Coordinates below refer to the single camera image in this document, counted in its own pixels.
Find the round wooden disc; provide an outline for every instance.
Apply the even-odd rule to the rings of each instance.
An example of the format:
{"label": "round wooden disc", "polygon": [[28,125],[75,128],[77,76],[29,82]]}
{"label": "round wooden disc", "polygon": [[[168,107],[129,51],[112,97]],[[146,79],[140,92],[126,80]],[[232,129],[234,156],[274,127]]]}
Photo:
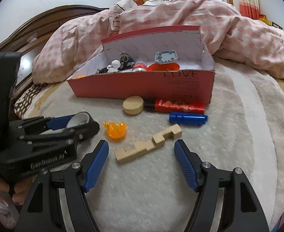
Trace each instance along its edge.
{"label": "round wooden disc", "polygon": [[143,111],[144,100],[139,96],[132,96],[124,101],[123,108],[127,114],[136,115]]}

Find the black device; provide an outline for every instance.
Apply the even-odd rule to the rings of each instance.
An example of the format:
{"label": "black device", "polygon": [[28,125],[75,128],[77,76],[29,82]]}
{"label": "black device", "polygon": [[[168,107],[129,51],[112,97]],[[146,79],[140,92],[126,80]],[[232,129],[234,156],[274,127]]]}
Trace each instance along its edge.
{"label": "black device", "polygon": [[[269,232],[259,200],[242,169],[220,170],[202,162],[181,139],[175,142],[174,151],[188,185],[199,193],[184,232],[210,231],[219,188],[225,188],[219,232]],[[62,171],[42,170],[27,196],[15,232],[66,232],[59,188],[65,189],[75,232],[99,232],[84,193],[94,187],[107,154],[108,144],[101,140],[81,163]]]}
{"label": "black device", "polygon": [[[20,59],[17,52],[0,53],[0,176],[11,186],[42,168],[75,160],[78,142],[93,137],[100,129],[87,112],[9,122],[8,113]],[[64,130],[44,133],[58,129]]]}

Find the gray plastic part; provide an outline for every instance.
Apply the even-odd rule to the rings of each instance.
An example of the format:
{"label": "gray plastic part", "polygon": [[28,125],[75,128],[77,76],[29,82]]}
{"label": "gray plastic part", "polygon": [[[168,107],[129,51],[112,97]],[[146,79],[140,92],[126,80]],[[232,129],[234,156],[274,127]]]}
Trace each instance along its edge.
{"label": "gray plastic part", "polygon": [[155,62],[159,64],[172,63],[178,59],[176,51],[159,51],[155,54]]}

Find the wooden block puzzle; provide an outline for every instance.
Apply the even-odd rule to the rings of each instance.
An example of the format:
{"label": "wooden block puzzle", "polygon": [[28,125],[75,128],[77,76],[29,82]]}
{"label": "wooden block puzzle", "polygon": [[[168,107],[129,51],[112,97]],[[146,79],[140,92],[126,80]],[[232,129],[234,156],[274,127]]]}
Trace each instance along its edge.
{"label": "wooden block puzzle", "polygon": [[148,141],[137,141],[133,145],[135,148],[125,150],[123,148],[115,151],[116,159],[118,163],[126,163],[136,159],[148,152],[154,151],[155,149],[165,144],[166,138],[179,138],[182,135],[182,129],[178,124],[172,125],[165,128],[161,132],[152,136],[152,140]]}

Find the plush rug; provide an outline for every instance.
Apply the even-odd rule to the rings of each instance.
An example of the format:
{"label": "plush rug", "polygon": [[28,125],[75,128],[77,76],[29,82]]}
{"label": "plush rug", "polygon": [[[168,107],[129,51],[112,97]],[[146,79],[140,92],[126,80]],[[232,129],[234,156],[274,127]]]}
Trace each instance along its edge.
{"label": "plush rug", "polygon": [[[215,62],[213,95],[206,109],[208,123],[181,126],[182,139],[202,161],[219,169],[242,168],[272,229],[284,212],[284,93],[265,72],[232,61]],[[168,127],[168,115],[143,111],[128,116],[122,102],[77,98],[64,83],[47,99],[40,115],[58,117],[87,111],[101,125],[95,137],[79,145],[78,160],[101,139],[109,142],[110,153],[97,185],[86,194],[102,232],[183,231],[198,194],[182,175],[173,151],[175,140],[167,140],[164,147],[123,165],[117,163],[114,154]],[[109,140],[104,121],[126,122],[126,139]],[[74,231],[64,191],[60,194],[67,230]],[[220,190],[211,231],[217,231],[222,197]]]}

